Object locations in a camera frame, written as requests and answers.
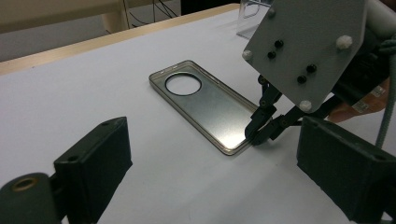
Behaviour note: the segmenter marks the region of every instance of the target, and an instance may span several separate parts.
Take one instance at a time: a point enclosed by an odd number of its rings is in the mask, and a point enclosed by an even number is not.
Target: circular camera hole
[[[177,73],[166,79],[166,89],[176,95],[191,95],[201,89],[201,81],[190,73]]]

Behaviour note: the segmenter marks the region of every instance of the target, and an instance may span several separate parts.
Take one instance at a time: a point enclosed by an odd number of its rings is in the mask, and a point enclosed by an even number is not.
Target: white table
[[[248,41],[235,34],[237,14],[0,76],[0,185],[52,175],[52,162],[97,124],[126,116],[134,165],[99,223],[349,223],[296,166],[299,128],[227,157],[150,87],[150,74],[193,60],[257,104],[258,74],[241,57]],[[276,106],[286,113],[291,103]],[[342,126],[373,143],[380,118]],[[395,123],[384,146],[393,155]]]

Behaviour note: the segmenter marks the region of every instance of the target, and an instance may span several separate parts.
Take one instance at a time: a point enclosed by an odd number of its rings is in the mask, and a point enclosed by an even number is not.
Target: rectangular metal part
[[[199,80],[200,88],[180,95],[168,90],[175,76]],[[222,153],[233,155],[248,146],[245,128],[257,106],[192,61],[178,63],[149,77],[150,85]]]

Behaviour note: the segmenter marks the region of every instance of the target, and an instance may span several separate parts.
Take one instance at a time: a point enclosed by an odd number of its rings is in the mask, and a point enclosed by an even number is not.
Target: white screw cap
[[[335,41],[335,46],[338,49],[349,49],[352,44],[353,44],[353,39],[349,35],[341,35]]]
[[[253,57],[253,52],[251,52],[250,50],[245,50],[242,53],[242,58],[244,58],[245,60],[250,60]]]
[[[300,109],[303,110],[303,112],[309,112],[312,108],[312,104],[310,101],[301,101],[299,105]]]

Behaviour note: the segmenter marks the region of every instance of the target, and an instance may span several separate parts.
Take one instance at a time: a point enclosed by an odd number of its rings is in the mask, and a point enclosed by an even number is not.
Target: wooden edge
[[[188,22],[209,18],[238,8],[239,4],[229,4],[222,7],[214,7],[208,10],[192,13],[181,17],[176,17],[167,21],[159,21],[149,25],[137,27],[132,30],[115,33],[113,35],[105,35],[58,49],[51,49],[18,59],[5,61],[0,63],[0,76],[16,71],[21,71],[41,64],[58,61],[67,57],[71,57],[93,49],[98,49],[107,45],[115,44],[137,36],[161,31],[163,29],[178,26]]]

